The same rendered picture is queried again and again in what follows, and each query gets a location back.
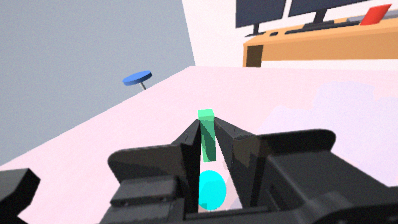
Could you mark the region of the cyan circle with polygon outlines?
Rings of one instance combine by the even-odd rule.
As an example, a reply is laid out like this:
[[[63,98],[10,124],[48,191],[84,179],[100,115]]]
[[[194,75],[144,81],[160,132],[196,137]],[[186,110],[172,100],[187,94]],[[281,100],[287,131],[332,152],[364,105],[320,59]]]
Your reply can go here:
[[[226,196],[223,178],[215,171],[207,170],[200,174],[199,205],[207,210],[218,208]]]

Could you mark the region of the green rectangular post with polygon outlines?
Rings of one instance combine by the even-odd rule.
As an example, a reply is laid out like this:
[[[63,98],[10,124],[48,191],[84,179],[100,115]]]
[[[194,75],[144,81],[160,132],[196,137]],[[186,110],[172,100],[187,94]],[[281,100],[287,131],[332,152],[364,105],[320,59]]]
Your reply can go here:
[[[203,162],[216,161],[216,138],[214,131],[214,112],[212,109],[198,110],[201,127],[201,146]]]

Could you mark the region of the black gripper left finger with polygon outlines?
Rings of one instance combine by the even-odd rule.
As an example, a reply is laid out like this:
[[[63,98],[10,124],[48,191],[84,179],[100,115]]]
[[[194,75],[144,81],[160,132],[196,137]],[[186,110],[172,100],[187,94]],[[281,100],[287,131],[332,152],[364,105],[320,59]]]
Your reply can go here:
[[[177,175],[189,213],[199,207],[201,127],[195,119],[172,143],[120,149],[109,155],[108,166],[119,184],[123,180]]]

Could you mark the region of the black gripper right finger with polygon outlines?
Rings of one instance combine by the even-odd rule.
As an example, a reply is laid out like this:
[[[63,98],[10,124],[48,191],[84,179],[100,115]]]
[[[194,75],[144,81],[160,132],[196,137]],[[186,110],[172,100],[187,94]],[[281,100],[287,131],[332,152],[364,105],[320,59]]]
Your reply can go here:
[[[257,206],[266,158],[270,154],[323,149],[332,150],[336,134],[316,128],[253,134],[218,117],[214,131],[242,208]]]

